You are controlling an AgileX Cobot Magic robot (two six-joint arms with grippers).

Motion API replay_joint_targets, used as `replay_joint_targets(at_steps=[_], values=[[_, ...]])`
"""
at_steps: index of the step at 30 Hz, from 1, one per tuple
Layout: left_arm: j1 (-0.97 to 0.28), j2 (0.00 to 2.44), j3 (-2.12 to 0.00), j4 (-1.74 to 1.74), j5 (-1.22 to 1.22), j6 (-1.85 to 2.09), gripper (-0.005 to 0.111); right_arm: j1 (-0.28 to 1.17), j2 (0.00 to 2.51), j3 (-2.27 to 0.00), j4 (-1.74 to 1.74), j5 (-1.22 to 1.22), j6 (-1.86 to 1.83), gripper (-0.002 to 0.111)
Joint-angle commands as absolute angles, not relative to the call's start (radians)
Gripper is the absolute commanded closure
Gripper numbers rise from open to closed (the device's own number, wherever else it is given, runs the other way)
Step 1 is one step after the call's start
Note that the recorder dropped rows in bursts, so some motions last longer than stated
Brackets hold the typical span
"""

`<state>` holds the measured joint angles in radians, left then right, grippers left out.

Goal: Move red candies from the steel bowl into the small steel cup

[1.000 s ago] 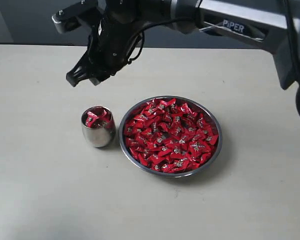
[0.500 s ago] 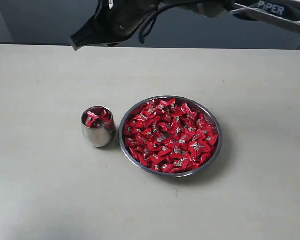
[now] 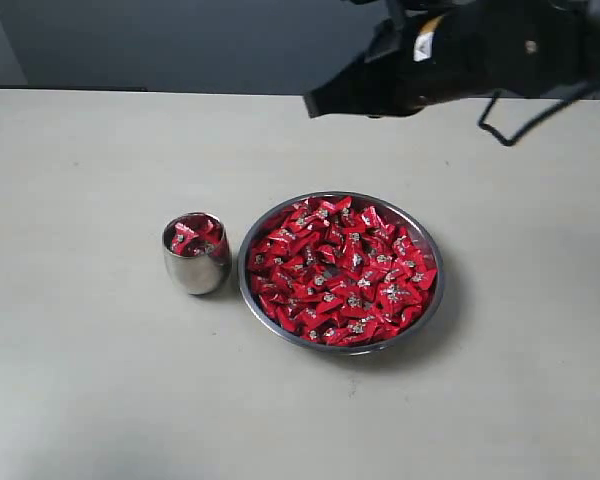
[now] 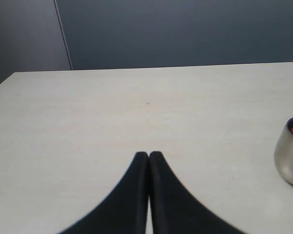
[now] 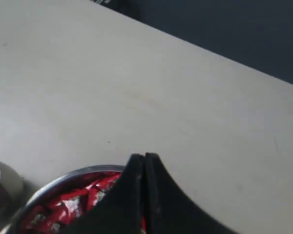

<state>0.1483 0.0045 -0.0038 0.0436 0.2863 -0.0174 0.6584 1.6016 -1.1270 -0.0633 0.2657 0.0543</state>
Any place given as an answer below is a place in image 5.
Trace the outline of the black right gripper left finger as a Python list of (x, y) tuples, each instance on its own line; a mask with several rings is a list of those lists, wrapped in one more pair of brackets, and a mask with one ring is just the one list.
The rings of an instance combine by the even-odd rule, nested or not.
[(103, 199), (62, 229), (62, 234), (139, 234), (144, 156), (131, 155), (122, 175)]

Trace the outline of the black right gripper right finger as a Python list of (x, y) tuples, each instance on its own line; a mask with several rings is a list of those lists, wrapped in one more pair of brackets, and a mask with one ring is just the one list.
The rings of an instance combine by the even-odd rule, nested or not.
[(148, 234), (234, 234), (196, 205), (176, 184), (158, 154), (144, 162), (146, 232)]

